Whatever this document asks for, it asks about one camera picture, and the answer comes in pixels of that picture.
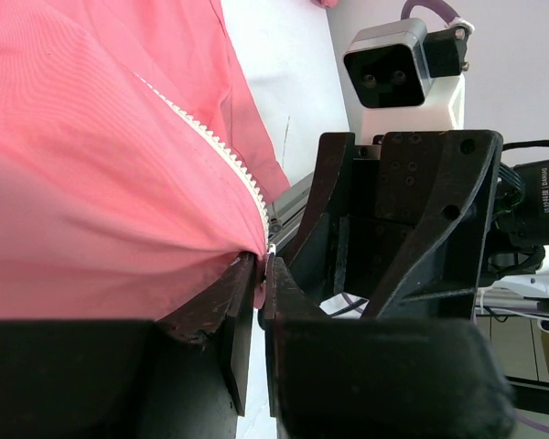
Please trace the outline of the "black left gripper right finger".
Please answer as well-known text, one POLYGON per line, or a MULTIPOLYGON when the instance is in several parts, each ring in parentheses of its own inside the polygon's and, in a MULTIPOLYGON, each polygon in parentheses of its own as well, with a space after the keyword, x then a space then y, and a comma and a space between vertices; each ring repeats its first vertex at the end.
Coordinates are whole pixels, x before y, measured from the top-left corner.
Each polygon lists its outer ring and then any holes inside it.
POLYGON ((266 266, 269 402, 282 438, 508 438, 513 390, 490 343, 456 319, 341 319, 266 266))

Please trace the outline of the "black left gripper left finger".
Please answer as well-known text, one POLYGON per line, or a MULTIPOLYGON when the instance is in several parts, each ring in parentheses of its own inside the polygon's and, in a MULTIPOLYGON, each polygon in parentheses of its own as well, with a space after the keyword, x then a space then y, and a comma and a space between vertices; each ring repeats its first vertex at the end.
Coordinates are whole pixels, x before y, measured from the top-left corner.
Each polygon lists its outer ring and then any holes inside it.
POLYGON ((255 259, 151 320, 0 320, 0 438, 233 438, 255 259))

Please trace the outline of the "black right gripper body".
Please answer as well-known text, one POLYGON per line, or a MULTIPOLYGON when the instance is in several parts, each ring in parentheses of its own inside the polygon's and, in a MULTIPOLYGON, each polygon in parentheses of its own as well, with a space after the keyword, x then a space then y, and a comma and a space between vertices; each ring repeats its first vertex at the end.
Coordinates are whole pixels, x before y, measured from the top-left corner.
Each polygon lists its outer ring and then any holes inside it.
POLYGON ((549 160, 505 166, 496 132, 324 134, 292 275, 367 317, 471 316, 477 291, 549 254, 549 160))

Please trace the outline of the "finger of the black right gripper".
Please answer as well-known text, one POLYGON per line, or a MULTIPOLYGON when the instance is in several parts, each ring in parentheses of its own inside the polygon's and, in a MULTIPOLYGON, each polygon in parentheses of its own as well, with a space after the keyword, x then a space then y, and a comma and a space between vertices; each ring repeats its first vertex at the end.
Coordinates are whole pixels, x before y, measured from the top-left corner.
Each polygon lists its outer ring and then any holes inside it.
POLYGON ((324 133, 303 218, 285 262, 292 274, 323 274, 337 239, 336 221, 347 211, 355 134, 324 133))
POLYGON ((502 137, 491 130, 388 133, 381 162, 414 162, 414 179, 381 186, 377 215, 390 207, 420 209, 403 244, 371 293, 366 318, 389 316, 469 319, 492 222, 502 137))

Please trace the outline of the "pink hooded zip jacket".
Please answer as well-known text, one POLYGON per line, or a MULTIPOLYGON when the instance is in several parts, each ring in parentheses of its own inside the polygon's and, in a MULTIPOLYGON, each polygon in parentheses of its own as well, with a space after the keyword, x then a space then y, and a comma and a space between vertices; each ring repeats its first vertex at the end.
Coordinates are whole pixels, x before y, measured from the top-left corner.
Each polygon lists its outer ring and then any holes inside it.
POLYGON ((0 319, 150 318, 288 188, 219 1, 0 1, 0 319))

